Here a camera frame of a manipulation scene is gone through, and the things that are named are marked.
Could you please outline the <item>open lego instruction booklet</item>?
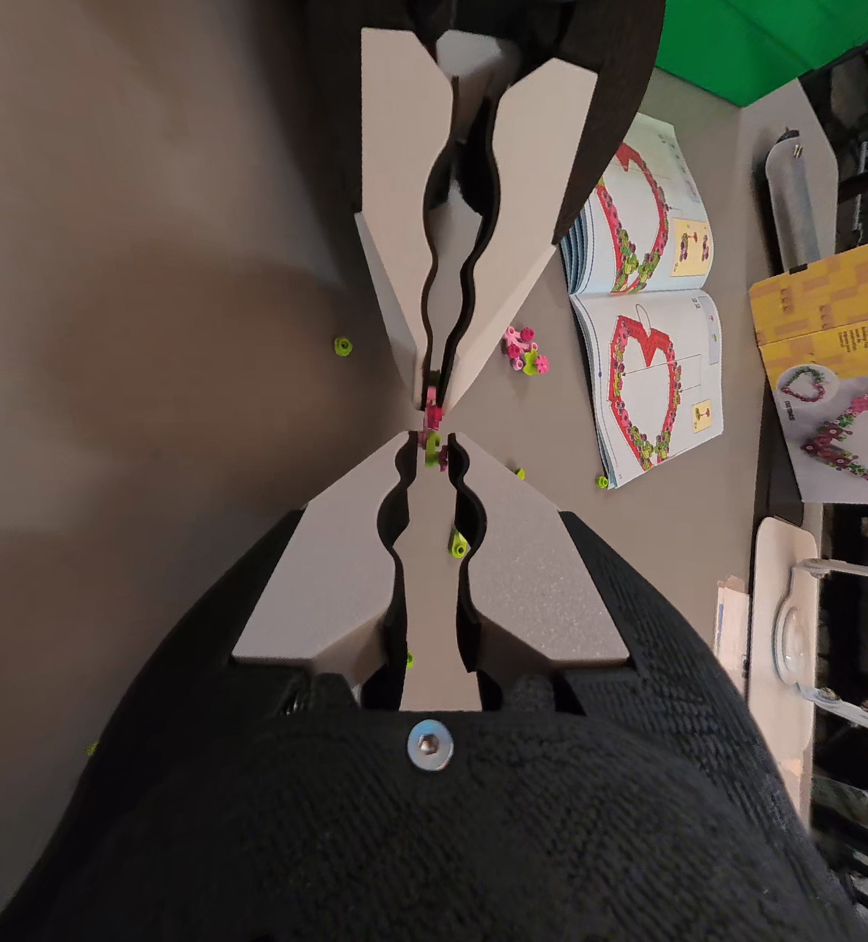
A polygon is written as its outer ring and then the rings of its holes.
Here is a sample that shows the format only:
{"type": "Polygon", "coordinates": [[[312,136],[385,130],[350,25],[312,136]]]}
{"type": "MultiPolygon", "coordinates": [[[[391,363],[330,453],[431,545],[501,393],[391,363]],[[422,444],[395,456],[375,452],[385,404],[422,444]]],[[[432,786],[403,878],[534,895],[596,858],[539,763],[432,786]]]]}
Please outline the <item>open lego instruction booklet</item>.
{"type": "Polygon", "coordinates": [[[560,253],[606,487],[721,435],[715,242],[671,124],[634,117],[560,253]]]}

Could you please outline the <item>dark grey flat pad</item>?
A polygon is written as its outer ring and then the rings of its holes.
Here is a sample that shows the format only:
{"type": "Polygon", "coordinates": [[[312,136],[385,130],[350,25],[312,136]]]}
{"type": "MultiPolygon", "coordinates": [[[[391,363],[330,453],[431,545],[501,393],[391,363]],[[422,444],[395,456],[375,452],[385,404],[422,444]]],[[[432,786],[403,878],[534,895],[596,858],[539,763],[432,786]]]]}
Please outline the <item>dark grey flat pad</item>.
{"type": "Polygon", "coordinates": [[[803,525],[804,503],[778,418],[762,417],[755,483],[754,521],[775,517],[803,525]]]}

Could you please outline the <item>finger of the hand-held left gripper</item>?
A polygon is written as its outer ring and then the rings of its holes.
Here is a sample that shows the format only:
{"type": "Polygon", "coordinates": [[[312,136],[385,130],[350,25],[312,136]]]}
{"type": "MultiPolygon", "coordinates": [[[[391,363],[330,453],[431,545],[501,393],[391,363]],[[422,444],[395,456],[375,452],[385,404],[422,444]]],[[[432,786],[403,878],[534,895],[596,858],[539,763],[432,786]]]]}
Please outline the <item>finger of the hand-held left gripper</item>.
{"type": "Polygon", "coordinates": [[[398,372],[424,403],[427,291],[436,268],[426,228],[428,181],[451,131],[451,82],[410,31],[360,32],[357,231],[398,372]]]}
{"type": "Polygon", "coordinates": [[[444,347],[438,401],[446,413],[475,381],[553,254],[597,78],[554,57],[509,86],[488,112],[489,206],[460,270],[460,317],[444,347]]]}

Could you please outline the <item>grey textured cylinder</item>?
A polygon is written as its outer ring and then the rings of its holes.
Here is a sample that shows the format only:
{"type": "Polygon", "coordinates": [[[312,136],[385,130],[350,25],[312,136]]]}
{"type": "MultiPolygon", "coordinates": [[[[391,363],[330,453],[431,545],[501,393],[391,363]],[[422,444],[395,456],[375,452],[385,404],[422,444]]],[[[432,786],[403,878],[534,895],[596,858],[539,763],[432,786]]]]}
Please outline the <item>grey textured cylinder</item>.
{"type": "Polygon", "coordinates": [[[773,245],[780,269],[804,269],[823,256],[800,132],[785,128],[763,162],[762,189],[773,223],[773,245]]]}

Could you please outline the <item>white desk lamp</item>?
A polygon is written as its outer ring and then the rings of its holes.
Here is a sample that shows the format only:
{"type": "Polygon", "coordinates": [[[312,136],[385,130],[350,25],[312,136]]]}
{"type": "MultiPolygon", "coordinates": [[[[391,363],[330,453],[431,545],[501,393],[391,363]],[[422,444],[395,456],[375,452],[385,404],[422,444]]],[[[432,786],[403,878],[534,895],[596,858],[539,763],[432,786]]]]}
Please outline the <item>white desk lamp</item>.
{"type": "Polygon", "coordinates": [[[817,710],[868,731],[868,709],[817,685],[817,613],[828,576],[868,579],[868,566],[823,559],[806,530],[774,517],[755,540],[746,702],[793,807],[809,824],[817,710]]]}

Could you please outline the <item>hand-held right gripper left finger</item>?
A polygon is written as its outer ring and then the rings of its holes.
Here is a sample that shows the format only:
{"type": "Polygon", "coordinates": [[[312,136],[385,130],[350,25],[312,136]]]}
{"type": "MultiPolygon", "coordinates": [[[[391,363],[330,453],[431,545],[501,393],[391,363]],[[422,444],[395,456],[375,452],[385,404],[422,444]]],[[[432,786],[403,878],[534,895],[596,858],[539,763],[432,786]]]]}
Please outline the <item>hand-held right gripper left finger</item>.
{"type": "Polygon", "coordinates": [[[233,658],[340,675],[364,707],[398,709],[408,619],[395,543],[413,482],[414,433],[404,431],[309,501],[233,658]]]}

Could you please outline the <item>yellow white lego box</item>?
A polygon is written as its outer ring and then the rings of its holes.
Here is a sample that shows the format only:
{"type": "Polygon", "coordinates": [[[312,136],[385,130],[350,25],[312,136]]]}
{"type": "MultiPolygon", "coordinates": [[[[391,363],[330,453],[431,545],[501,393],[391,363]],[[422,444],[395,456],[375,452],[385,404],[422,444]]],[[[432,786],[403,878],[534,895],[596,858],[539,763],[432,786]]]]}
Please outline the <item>yellow white lego box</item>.
{"type": "Polygon", "coordinates": [[[868,505],[868,244],[748,296],[801,498],[868,505]]]}

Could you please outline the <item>printed paper sheet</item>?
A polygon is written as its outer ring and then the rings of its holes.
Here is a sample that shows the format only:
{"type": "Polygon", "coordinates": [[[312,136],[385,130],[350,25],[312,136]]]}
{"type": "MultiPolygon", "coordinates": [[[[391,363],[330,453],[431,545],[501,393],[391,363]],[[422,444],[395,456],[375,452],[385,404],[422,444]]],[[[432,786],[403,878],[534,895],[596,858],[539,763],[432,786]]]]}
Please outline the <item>printed paper sheet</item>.
{"type": "Polygon", "coordinates": [[[742,697],[746,695],[749,656],[750,595],[745,581],[728,576],[718,583],[713,649],[742,697]]]}

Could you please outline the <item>pink lego flower cluster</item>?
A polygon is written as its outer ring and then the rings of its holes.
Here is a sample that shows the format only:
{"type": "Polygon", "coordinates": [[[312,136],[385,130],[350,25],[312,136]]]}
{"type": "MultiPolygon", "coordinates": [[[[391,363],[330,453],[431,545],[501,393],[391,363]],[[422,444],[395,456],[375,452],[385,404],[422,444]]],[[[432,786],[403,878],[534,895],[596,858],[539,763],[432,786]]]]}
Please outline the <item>pink lego flower cluster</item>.
{"type": "Polygon", "coordinates": [[[537,346],[535,331],[529,327],[517,329],[510,325],[504,332],[501,349],[516,372],[526,376],[544,375],[549,371],[549,362],[537,346]]]}

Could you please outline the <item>green box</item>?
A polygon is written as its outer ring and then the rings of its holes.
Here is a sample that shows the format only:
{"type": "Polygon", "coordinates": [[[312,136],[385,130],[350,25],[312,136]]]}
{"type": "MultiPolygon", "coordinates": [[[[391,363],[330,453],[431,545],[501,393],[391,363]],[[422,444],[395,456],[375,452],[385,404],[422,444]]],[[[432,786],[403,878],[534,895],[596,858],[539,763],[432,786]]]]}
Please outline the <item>green box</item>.
{"type": "Polygon", "coordinates": [[[745,107],[868,44],[868,1],[667,1],[655,66],[745,107]]]}

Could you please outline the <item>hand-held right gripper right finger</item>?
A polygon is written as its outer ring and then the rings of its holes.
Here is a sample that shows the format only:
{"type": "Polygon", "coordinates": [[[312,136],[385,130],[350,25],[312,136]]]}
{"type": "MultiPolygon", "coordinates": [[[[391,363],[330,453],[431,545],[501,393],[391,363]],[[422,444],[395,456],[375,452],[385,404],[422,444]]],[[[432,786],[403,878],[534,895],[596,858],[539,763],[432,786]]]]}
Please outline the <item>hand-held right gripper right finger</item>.
{"type": "Polygon", "coordinates": [[[448,438],[455,524],[468,543],[457,638],[484,675],[551,675],[630,660],[558,506],[471,438],[448,438]]]}

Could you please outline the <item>small pink lime lego assembly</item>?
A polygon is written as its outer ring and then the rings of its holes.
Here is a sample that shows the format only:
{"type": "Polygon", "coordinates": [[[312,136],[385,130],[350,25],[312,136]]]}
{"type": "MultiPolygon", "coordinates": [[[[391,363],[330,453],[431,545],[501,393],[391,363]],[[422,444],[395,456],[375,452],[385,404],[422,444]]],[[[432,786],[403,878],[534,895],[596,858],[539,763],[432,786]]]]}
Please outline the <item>small pink lime lego assembly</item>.
{"type": "Polygon", "coordinates": [[[437,401],[437,387],[429,384],[425,396],[422,430],[418,436],[418,445],[424,454],[426,468],[437,467],[440,472],[448,468],[448,447],[441,442],[440,423],[442,407],[437,401]]]}

